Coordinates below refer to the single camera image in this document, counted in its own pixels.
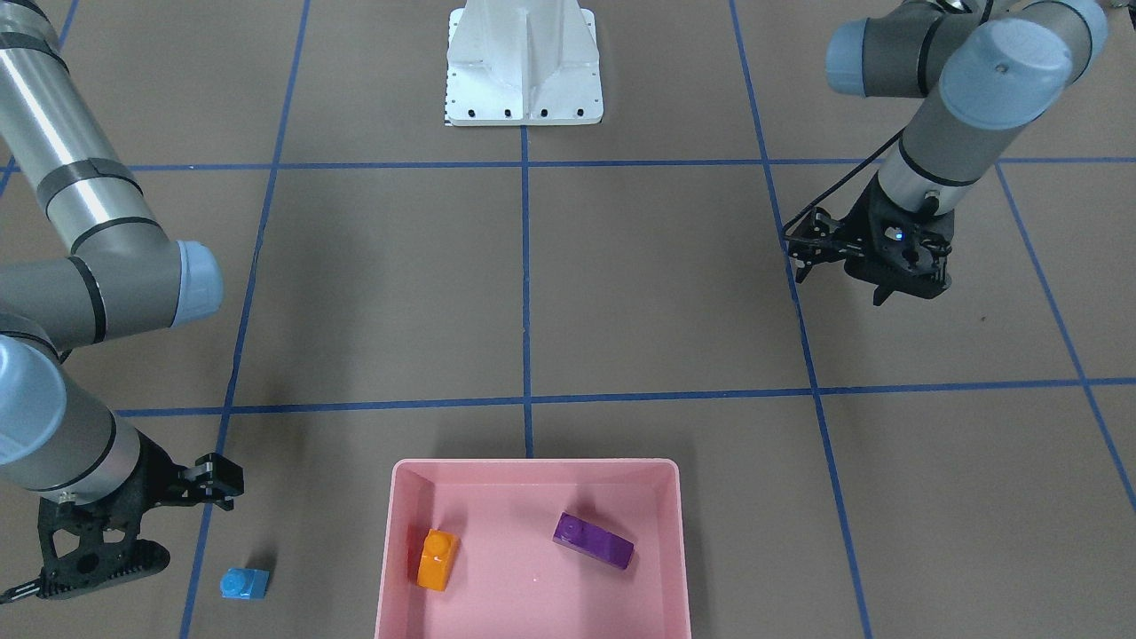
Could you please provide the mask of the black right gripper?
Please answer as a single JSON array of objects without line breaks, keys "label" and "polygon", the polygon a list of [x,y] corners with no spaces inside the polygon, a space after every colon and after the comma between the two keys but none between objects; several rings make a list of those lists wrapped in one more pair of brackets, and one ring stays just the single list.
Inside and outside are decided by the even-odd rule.
[{"label": "black right gripper", "polygon": [[204,454],[187,468],[142,440],[137,467],[109,496],[89,505],[41,503],[39,578],[6,589],[0,604],[69,599],[158,574],[170,565],[170,551],[139,537],[147,512],[199,504],[231,512],[244,490],[244,468],[222,454]]}]

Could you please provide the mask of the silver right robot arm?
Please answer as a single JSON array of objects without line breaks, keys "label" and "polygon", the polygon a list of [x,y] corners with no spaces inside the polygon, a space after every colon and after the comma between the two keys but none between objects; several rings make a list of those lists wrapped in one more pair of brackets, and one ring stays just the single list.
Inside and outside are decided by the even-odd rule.
[{"label": "silver right robot arm", "polygon": [[3,481],[39,501],[39,573],[5,605],[58,600],[162,572],[141,536],[158,507],[233,508],[244,472],[222,454],[191,464],[65,370],[89,345],[182,327],[218,312],[222,272],[172,239],[72,77],[41,5],[3,3],[3,142],[65,248],[3,266]]}]

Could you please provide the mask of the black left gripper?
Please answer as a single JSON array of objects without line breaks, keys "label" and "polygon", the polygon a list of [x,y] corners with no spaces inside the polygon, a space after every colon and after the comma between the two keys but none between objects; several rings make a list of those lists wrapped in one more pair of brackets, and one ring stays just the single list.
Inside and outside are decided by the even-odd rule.
[{"label": "black left gripper", "polygon": [[937,205],[937,198],[926,198],[908,211],[872,179],[842,219],[832,218],[822,207],[808,208],[785,225],[795,283],[802,284],[816,265],[841,262],[849,276],[876,287],[876,307],[895,292],[942,294],[952,284],[954,213],[938,213]]}]

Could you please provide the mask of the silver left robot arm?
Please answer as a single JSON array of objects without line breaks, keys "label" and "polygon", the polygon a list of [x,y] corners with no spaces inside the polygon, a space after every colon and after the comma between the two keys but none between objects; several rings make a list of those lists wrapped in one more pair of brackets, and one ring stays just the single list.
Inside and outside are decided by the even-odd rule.
[{"label": "silver left robot arm", "polygon": [[957,206],[1091,72],[1108,34],[1096,1],[903,1],[840,25],[824,57],[833,90],[920,105],[876,151],[882,166],[847,215],[815,198],[784,223],[795,282],[840,263],[875,287],[876,306],[949,290]]}]

